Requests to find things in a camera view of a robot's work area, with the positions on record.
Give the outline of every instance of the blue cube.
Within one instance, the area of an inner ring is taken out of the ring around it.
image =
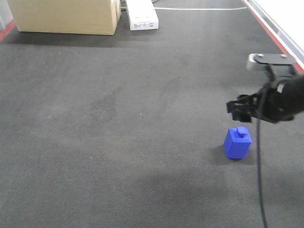
[[[252,140],[246,127],[229,128],[224,148],[226,155],[231,159],[243,159],[246,157]]]

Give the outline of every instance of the white box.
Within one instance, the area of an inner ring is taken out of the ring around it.
[[[130,30],[158,29],[158,17],[151,0],[126,0]]]

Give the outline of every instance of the red floor stripe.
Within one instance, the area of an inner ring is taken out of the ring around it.
[[[0,42],[15,28],[16,23],[12,21],[2,32],[0,32]]]
[[[250,11],[252,12],[252,14],[256,17],[257,21],[261,24],[261,26],[264,28],[264,30],[268,33],[268,35],[271,37],[271,39],[275,42],[275,44],[281,49],[281,51],[284,54],[289,54],[289,52],[285,49],[285,47],[280,43],[280,41],[274,36],[274,34],[266,27],[266,25],[260,20],[260,18],[258,18],[258,16],[251,10],[251,8],[249,7],[249,5],[242,0],[242,2],[250,9]],[[304,73],[304,69],[298,64],[295,63],[294,64],[295,68],[300,72],[300,73]]]

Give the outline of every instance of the cardboard box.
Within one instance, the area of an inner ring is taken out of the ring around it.
[[[8,0],[19,31],[113,35],[120,0]]]
[[[158,29],[158,17],[151,0],[126,0],[130,30]]]

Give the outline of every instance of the white wall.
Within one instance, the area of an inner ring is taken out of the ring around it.
[[[304,0],[255,0],[271,19],[304,50]]]
[[[13,20],[7,0],[0,0],[0,31]]]

